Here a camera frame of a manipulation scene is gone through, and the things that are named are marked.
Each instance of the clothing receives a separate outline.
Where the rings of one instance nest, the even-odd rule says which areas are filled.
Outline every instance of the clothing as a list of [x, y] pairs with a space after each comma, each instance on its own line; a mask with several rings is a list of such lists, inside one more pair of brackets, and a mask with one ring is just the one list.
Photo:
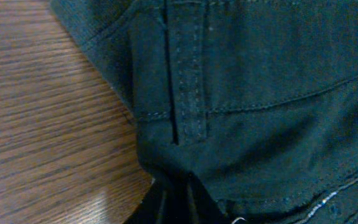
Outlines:
[[51, 6], [137, 120], [129, 223], [358, 223], [358, 0]]

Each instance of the jeans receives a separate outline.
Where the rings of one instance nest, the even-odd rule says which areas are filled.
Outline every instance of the jeans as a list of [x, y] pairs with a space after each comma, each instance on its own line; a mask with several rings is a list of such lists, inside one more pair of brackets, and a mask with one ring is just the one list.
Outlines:
[[128, 223], [358, 223], [358, 0], [51, 7], [137, 120]]

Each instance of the brown wooden floor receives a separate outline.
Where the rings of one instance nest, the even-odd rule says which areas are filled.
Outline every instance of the brown wooden floor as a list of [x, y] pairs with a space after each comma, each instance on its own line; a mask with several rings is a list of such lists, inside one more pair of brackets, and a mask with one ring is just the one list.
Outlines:
[[149, 187], [128, 110], [48, 0], [0, 0], [0, 223], [122, 223]]

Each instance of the stitched belt loop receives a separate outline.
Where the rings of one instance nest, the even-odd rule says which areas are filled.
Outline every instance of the stitched belt loop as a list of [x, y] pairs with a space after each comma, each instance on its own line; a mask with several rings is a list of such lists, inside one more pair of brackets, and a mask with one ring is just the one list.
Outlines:
[[205, 4], [167, 0], [168, 49], [177, 142], [206, 138], [201, 48]]

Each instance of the dark green garment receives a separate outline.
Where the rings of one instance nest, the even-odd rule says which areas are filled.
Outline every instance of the dark green garment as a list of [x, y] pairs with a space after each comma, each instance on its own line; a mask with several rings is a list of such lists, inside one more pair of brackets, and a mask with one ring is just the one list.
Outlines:
[[137, 120], [128, 223], [358, 223], [358, 0], [52, 9]]

